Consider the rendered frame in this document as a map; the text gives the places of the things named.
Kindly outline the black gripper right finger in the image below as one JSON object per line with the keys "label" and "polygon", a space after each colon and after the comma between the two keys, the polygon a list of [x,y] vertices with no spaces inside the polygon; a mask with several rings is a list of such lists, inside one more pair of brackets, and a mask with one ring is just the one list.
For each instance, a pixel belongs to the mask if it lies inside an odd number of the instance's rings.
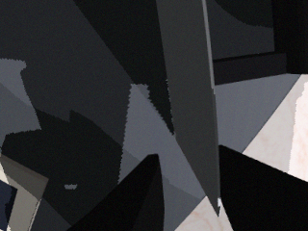
{"label": "black gripper right finger", "polygon": [[223,145],[218,161],[232,231],[308,231],[308,181]]}

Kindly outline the cream square tile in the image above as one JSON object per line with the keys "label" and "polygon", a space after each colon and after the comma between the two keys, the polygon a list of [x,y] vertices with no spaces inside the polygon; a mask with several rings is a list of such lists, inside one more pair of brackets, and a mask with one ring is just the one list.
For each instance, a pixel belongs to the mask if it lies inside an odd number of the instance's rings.
{"label": "cream square tile", "polygon": [[30,231],[49,178],[0,153],[0,231]]}

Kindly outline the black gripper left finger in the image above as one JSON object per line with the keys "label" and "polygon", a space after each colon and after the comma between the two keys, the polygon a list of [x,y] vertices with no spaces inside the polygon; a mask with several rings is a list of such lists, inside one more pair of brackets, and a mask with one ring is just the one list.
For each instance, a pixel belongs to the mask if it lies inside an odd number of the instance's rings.
{"label": "black gripper left finger", "polygon": [[163,203],[161,159],[147,154],[101,203],[65,231],[163,231]]}

